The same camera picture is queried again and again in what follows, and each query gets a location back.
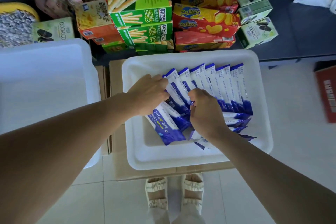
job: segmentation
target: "white sandal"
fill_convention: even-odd
[[[204,193],[204,182],[203,182],[203,175],[201,173],[193,174],[197,175],[202,182],[191,182],[186,180],[186,175],[182,176],[182,204],[181,207],[187,204],[193,204],[196,206],[196,209],[198,210],[199,214],[201,214],[202,211],[202,202],[203,202],[203,193]],[[202,192],[202,199],[194,199],[194,198],[184,198],[185,190],[190,191],[201,191]]]
[[[168,179],[167,177],[159,180],[157,182],[148,182],[149,179],[146,179],[146,197],[149,208],[161,208],[163,210],[168,210]],[[159,190],[165,190],[166,198],[149,200],[148,192],[156,192]]]

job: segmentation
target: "leg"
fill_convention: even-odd
[[[182,176],[181,214],[172,224],[205,224],[201,216],[204,183],[202,174]]]
[[[168,179],[166,177],[146,180],[148,212],[146,224],[170,224],[168,216]]]

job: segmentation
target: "white pants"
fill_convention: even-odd
[[[161,208],[149,208],[146,224],[170,224],[168,211]],[[206,224],[195,205],[183,206],[181,214],[172,224]]]

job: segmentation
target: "forearm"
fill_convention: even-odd
[[[276,223],[335,223],[336,194],[224,129],[209,140],[237,168]]]
[[[127,93],[117,94],[1,135],[0,181],[6,188],[0,197],[3,220],[35,223],[107,137],[135,115],[131,104]]]

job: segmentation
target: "tiled floor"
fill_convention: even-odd
[[[336,126],[325,122],[313,64],[262,68],[274,138],[271,155],[336,191]],[[179,213],[181,178],[169,178],[170,219]],[[237,170],[204,173],[202,215],[207,223],[274,223]],[[39,221],[42,223],[144,223],[144,180],[117,182],[111,156],[85,169]]]

